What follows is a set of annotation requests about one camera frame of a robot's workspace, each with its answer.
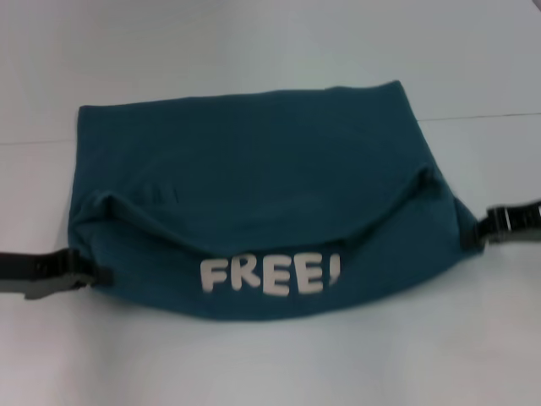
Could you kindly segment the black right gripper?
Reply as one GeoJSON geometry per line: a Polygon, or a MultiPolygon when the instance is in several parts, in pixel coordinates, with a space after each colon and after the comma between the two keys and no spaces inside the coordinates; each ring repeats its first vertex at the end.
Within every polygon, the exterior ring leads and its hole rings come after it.
{"type": "Polygon", "coordinates": [[[464,250],[482,249],[485,244],[540,241],[540,202],[522,206],[496,206],[487,219],[461,232],[464,250]]]}

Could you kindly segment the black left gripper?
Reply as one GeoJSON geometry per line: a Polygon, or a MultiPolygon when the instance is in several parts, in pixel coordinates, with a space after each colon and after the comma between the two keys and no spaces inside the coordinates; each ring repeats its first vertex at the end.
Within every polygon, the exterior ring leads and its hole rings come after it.
{"type": "Polygon", "coordinates": [[[2,294],[22,294],[27,300],[35,300],[83,285],[112,286],[113,272],[94,262],[79,264],[79,254],[70,249],[39,255],[1,254],[2,294]]]}

